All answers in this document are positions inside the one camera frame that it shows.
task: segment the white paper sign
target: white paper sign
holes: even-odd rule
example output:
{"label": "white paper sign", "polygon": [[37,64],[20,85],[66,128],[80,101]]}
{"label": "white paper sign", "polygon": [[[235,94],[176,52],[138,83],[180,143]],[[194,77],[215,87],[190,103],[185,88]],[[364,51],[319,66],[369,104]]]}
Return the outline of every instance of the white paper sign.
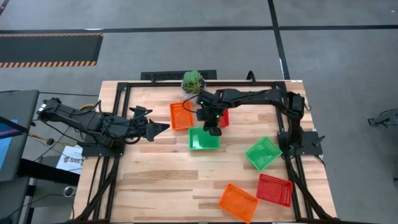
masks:
{"label": "white paper sign", "polygon": [[58,161],[57,169],[81,174],[81,167],[83,166],[83,157],[81,156],[82,150],[80,146],[65,146],[63,155],[61,155]]}

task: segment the potted plant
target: potted plant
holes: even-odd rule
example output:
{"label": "potted plant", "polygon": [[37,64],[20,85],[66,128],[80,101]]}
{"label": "potted plant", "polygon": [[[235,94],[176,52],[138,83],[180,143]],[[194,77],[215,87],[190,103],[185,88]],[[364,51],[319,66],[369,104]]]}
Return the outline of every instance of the potted plant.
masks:
{"label": "potted plant", "polygon": [[205,79],[198,71],[185,72],[181,82],[183,100],[196,102],[196,95],[205,88]]}

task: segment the wooden table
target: wooden table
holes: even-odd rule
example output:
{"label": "wooden table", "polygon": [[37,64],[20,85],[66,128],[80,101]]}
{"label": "wooden table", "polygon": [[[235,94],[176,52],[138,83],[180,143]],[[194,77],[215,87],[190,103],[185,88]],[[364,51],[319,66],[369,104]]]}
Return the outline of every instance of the wooden table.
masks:
{"label": "wooden table", "polygon": [[[112,112],[117,83],[118,81],[103,82],[99,94],[103,111]],[[288,91],[305,96],[302,82],[285,83]],[[215,91],[220,88],[227,87],[209,87],[207,90]],[[258,91],[267,87],[233,88],[240,91]],[[119,115],[123,106],[123,94]],[[153,109],[148,118],[170,123],[169,103],[181,100],[180,87],[134,87],[131,89],[129,106],[139,105]],[[129,111],[127,117],[132,116],[133,113]],[[196,121],[195,117],[194,120],[195,126],[201,126],[201,122]],[[244,153],[264,136],[269,136],[277,144],[279,127],[275,107],[271,105],[244,105],[231,109],[229,122],[229,127],[222,130],[221,147],[216,151],[189,151],[188,131],[173,131],[171,128],[156,136],[154,142],[144,139],[135,145],[126,146],[120,160],[111,221],[240,222],[218,207],[220,196],[229,182],[252,195],[256,194],[260,172],[246,159]],[[305,131],[314,128],[308,111],[305,112],[301,124]],[[91,157],[84,161],[75,197],[76,214],[80,214],[86,206],[96,160],[96,157]],[[325,211],[335,217],[323,164],[314,156],[302,156],[302,160],[309,191]],[[100,179],[101,164],[102,161],[99,162],[95,183]],[[262,173],[287,179],[285,163],[281,158]],[[306,217],[302,194],[297,190],[301,214]],[[104,217],[107,198],[106,192],[101,203],[100,218]],[[253,221],[295,221],[293,206],[286,208],[260,201]]]}

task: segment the green basket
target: green basket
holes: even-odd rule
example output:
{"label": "green basket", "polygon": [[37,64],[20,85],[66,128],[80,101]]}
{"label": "green basket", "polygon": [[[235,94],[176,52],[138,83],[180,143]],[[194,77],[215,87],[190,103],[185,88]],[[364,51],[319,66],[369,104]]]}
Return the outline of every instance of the green basket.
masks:
{"label": "green basket", "polygon": [[220,148],[220,137],[211,136],[208,131],[203,128],[190,128],[189,135],[189,149],[191,150],[209,150]]}
{"label": "green basket", "polygon": [[269,137],[262,138],[246,152],[246,157],[259,171],[263,171],[269,164],[282,154],[282,151]]}

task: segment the small green plant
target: small green plant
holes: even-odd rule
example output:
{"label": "small green plant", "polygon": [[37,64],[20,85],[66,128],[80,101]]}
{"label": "small green plant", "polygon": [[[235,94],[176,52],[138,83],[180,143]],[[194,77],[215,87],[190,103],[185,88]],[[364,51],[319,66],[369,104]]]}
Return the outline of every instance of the small green plant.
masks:
{"label": "small green plant", "polygon": [[203,79],[200,75],[200,72],[185,72],[182,88],[187,93],[198,94],[203,88]]}

